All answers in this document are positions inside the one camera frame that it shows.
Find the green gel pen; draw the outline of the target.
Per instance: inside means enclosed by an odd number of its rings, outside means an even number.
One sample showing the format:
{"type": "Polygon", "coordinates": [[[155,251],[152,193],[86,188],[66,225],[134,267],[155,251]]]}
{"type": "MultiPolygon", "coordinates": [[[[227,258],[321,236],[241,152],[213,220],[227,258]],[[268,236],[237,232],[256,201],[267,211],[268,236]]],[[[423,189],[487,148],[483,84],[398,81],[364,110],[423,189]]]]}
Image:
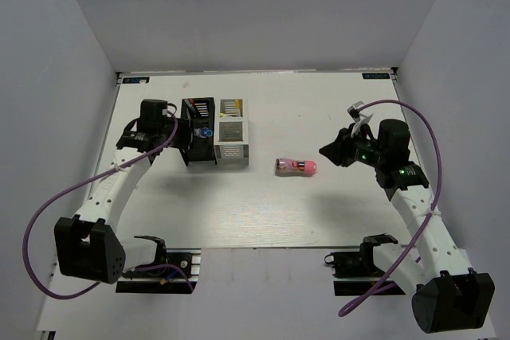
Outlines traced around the green gel pen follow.
{"type": "Polygon", "coordinates": [[[192,116],[192,115],[194,114],[194,112],[193,112],[193,110],[190,108],[190,106],[191,106],[191,105],[190,105],[190,101],[189,101],[188,99],[185,99],[185,100],[184,100],[184,103],[185,103],[185,105],[186,105],[186,112],[187,112],[190,116],[192,116]]]}

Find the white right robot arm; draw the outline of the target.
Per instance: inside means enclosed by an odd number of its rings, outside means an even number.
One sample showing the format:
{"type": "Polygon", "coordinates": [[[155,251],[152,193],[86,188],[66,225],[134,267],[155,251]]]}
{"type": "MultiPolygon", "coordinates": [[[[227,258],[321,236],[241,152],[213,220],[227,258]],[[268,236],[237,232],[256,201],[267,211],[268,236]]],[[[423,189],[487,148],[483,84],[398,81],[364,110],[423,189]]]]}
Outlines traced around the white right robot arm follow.
{"type": "Polygon", "coordinates": [[[320,148],[333,164],[360,162],[375,170],[376,181],[398,211],[419,258],[390,234],[363,238],[357,252],[332,253],[335,277],[380,277],[379,289],[394,283],[411,297],[414,318],[427,334],[481,328],[495,291],[492,278],[478,273],[454,243],[422,168],[410,160],[410,132],[397,119],[384,119],[379,133],[352,123],[320,148]]]}

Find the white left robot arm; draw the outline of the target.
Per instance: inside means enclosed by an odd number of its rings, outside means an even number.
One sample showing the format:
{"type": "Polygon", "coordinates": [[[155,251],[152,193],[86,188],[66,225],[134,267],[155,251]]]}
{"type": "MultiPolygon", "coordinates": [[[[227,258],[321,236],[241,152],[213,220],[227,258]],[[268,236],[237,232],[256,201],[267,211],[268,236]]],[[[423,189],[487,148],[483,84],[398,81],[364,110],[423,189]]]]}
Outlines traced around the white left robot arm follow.
{"type": "Polygon", "coordinates": [[[120,239],[116,232],[124,208],[156,157],[166,148],[190,148],[192,122],[172,114],[173,107],[165,100],[143,100],[139,117],[124,128],[111,165],[89,199],[72,217],[55,224],[62,275],[113,284],[135,268],[153,276],[167,270],[164,240],[147,234],[120,239]]]}

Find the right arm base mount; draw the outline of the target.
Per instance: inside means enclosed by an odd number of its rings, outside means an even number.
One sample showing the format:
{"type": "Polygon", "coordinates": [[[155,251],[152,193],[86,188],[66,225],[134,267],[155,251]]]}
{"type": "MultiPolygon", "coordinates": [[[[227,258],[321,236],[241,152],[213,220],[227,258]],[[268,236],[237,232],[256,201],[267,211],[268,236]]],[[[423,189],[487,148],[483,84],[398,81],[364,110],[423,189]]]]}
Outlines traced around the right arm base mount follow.
{"type": "Polygon", "coordinates": [[[332,269],[335,296],[359,297],[376,284],[384,271],[375,266],[373,250],[383,244],[402,249],[393,236],[384,233],[365,236],[357,249],[330,252],[324,257],[324,264],[332,269]]]}

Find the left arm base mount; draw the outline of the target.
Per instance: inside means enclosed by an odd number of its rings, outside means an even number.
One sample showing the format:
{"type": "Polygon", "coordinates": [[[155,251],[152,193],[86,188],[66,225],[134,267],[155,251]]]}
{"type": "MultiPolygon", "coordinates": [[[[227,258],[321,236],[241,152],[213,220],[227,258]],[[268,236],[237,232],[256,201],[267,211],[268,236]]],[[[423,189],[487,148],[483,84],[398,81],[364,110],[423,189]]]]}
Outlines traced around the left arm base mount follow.
{"type": "Polygon", "coordinates": [[[168,249],[165,264],[170,267],[125,272],[116,283],[116,293],[190,295],[198,282],[201,255],[200,249],[168,249]]]}

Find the clear blue glue bottle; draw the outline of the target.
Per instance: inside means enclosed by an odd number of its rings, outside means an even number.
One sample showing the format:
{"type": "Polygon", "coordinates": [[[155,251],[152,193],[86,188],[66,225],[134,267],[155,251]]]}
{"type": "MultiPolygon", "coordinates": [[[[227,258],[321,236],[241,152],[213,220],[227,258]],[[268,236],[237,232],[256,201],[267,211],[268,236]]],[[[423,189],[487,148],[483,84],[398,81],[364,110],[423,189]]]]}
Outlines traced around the clear blue glue bottle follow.
{"type": "Polygon", "coordinates": [[[200,139],[208,139],[214,136],[214,132],[208,127],[200,127],[194,129],[194,136],[200,139]]]}

